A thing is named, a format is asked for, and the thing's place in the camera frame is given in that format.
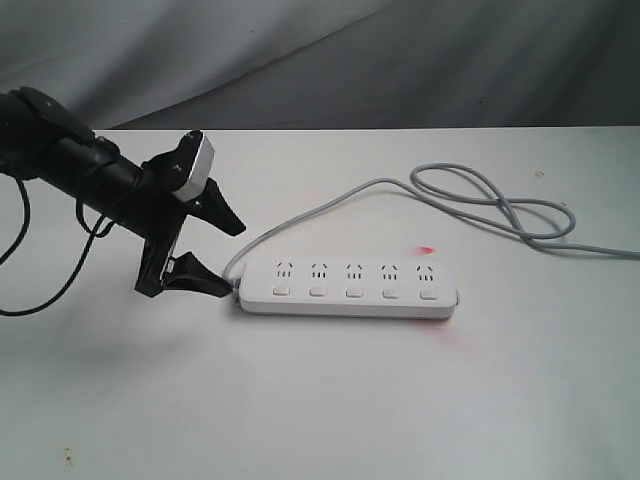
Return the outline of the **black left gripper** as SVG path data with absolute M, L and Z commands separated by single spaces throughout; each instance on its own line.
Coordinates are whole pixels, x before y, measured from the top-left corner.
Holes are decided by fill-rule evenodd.
M 164 289 L 216 298 L 231 293 L 231 284 L 207 269 L 192 252 L 170 258 L 191 208 L 194 217 L 227 235 L 246 230 L 211 178 L 192 201 L 182 202 L 173 195 L 186 180 L 196 148 L 197 142 L 182 142 L 144 162 L 140 182 L 124 203 L 122 226 L 144 239 L 135 290 L 147 297 L 153 298 Z

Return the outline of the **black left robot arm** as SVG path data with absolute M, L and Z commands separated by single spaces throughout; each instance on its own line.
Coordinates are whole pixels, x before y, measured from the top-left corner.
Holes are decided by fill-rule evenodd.
M 31 87 L 1 97 L 1 171 L 39 178 L 144 241 L 136 291 L 184 290 L 222 298 L 231 284 L 190 252 L 173 249 L 187 217 L 237 236 L 245 226 L 209 173 L 214 148 L 200 130 L 136 165 L 61 104 Z

